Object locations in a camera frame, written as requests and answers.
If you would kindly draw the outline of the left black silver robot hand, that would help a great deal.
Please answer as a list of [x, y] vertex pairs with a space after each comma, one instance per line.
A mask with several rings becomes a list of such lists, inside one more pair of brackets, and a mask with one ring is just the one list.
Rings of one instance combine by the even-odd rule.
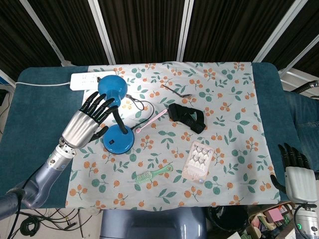
[[97, 129], [110, 114], [118, 109], [118, 106], [114, 104], [115, 98], [105, 99], [105, 97], [106, 94], [99, 95], [99, 92], [94, 92], [87, 98], [64, 129], [59, 140], [62, 147], [83, 148], [107, 132], [108, 126], [102, 127], [100, 131]]

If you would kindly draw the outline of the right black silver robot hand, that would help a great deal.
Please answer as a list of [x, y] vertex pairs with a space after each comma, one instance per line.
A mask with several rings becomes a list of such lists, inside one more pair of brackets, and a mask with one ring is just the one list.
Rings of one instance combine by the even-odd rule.
[[284, 168], [285, 185], [280, 184], [275, 175], [270, 176], [272, 184], [294, 204], [315, 204], [318, 201], [317, 173], [311, 169], [308, 159], [287, 143], [279, 144], [278, 148]]

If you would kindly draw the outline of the blue gooseneck desk lamp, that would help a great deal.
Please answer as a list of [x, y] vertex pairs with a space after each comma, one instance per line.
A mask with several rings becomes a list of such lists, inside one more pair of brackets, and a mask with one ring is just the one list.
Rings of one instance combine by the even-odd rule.
[[110, 114], [116, 121], [116, 124], [110, 126], [103, 135], [104, 147], [112, 154], [126, 153], [132, 148], [135, 140], [132, 129], [123, 123], [119, 114], [121, 100], [126, 96], [127, 91], [127, 83], [117, 75], [108, 75], [99, 80], [99, 94], [104, 94], [104, 100], [110, 101], [107, 106], [109, 113], [100, 115], [99, 121], [103, 122]]

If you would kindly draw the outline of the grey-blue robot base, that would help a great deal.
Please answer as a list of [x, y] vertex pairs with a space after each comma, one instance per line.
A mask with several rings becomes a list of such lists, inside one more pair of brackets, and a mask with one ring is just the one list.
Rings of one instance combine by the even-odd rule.
[[207, 239], [204, 209], [104, 210], [100, 239]]

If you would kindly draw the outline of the cardboard box of clutter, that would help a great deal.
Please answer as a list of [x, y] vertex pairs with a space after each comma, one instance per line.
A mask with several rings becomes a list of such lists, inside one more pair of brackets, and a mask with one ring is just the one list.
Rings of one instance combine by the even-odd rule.
[[248, 207], [248, 226], [242, 238], [297, 239], [293, 223], [294, 204], [251, 205]]

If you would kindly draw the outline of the white power strip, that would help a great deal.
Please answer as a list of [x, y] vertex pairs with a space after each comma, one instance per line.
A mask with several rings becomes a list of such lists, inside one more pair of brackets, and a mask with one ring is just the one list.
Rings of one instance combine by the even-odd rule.
[[108, 75], [115, 75], [114, 71], [106, 72], [87, 72], [74, 73], [71, 75], [70, 89], [72, 91], [97, 90], [98, 78], [103, 78]]

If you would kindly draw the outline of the teal table cover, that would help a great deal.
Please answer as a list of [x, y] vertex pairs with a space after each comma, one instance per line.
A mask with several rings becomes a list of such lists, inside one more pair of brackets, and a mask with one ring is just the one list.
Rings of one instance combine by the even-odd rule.
[[[283, 178], [279, 143], [299, 144], [276, 67], [251, 63], [267, 147], [278, 180]], [[59, 138], [87, 94], [66, 82], [88, 67], [28, 68], [19, 76], [0, 141], [0, 195], [27, 179], [58, 144]], [[73, 160], [53, 184], [46, 208], [64, 208]]]

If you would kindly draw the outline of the blue denim cloth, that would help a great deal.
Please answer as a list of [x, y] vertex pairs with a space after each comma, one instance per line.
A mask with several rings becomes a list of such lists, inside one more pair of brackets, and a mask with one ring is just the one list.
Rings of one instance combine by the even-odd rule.
[[301, 151], [311, 169], [319, 172], [319, 100], [284, 91], [301, 142]]

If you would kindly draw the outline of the pink toothbrush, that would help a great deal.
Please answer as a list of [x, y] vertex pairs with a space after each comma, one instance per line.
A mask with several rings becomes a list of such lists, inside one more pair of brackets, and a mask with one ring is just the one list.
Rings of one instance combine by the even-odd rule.
[[164, 114], [167, 113], [167, 109], [161, 111], [159, 114], [157, 114], [155, 117], [153, 117], [152, 119], [150, 119], [144, 126], [139, 127], [135, 130], [135, 133], [140, 133], [142, 131], [142, 129], [144, 129], [146, 126], [152, 124], [154, 121], [156, 121], [157, 119], [161, 118]]

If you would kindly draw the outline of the black waste bin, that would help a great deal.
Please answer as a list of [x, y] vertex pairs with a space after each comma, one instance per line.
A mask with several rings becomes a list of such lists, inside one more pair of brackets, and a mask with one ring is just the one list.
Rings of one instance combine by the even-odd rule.
[[249, 224], [247, 206], [207, 207], [205, 214], [213, 228], [224, 232], [240, 232]]

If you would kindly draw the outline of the green scrubbing brush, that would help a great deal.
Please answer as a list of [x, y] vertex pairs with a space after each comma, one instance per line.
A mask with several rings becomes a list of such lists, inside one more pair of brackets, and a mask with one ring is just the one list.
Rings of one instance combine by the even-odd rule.
[[150, 180], [153, 180], [153, 178], [159, 174], [172, 172], [172, 171], [173, 171], [173, 166], [168, 164], [165, 167], [158, 169], [156, 171], [147, 171], [147, 172], [144, 172], [142, 174], [137, 175], [135, 178], [135, 182], [137, 184], [142, 184], [142, 183], [148, 182]]

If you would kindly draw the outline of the pink adhesive hook package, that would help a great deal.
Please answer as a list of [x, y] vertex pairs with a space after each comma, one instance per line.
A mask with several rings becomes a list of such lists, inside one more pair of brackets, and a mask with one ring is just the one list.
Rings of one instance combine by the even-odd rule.
[[214, 149], [194, 141], [182, 169], [181, 176], [189, 181], [203, 184], [212, 161]]

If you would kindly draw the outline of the dark metal spoon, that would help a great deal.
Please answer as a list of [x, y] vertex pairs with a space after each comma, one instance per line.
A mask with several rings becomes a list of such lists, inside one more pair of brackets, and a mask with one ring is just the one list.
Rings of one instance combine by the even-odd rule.
[[188, 98], [188, 97], [191, 97], [191, 95], [192, 95], [192, 94], [184, 94], [184, 95], [181, 95], [180, 93], [178, 93], [178, 92], [176, 92], [176, 91], [170, 89], [169, 87], [167, 87], [167, 86], [165, 86], [165, 85], [163, 85], [163, 84], [161, 84], [161, 86], [163, 86], [164, 88], [166, 88], [167, 90], [171, 91], [172, 93], [178, 95], [178, 96], [181, 97], [181, 98]]

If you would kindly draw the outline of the dark ribbed partition screen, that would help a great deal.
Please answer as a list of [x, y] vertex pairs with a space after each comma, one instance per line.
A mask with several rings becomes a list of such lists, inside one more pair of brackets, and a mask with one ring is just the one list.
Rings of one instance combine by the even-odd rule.
[[[253, 62], [295, 0], [97, 0], [117, 64]], [[64, 59], [110, 64], [88, 0], [27, 0]], [[0, 0], [0, 70], [60, 66], [20, 0]]]

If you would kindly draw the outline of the floral fruit-print tablecloth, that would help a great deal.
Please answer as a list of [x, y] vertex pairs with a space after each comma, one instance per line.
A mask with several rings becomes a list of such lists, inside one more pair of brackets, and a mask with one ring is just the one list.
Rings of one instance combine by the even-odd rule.
[[[279, 191], [270, 176], [274, 167], [256, 96], [252, 64], [146, 63], [91, 66], [89, 72], [114, 71], [128, 93], [145, 100], [138, 110], [123, 99], [120, 117], [140, 124], [170, 104], [203, 112], [205, 129], [197, 134], [168, 115], [135, 135], [131, 150], [114, 155], [101, 140], [77, 151], [65, 206], [88, 209], [162, 211], [177, 207], [275, 204]], [[181, 98], [170, 89], [191, 97]], [[194, 141], [214, 149], [203, 184], [184, 179], [182, 169]], [[137, 175], [172, 165], [173, 171], [137, 184]]]

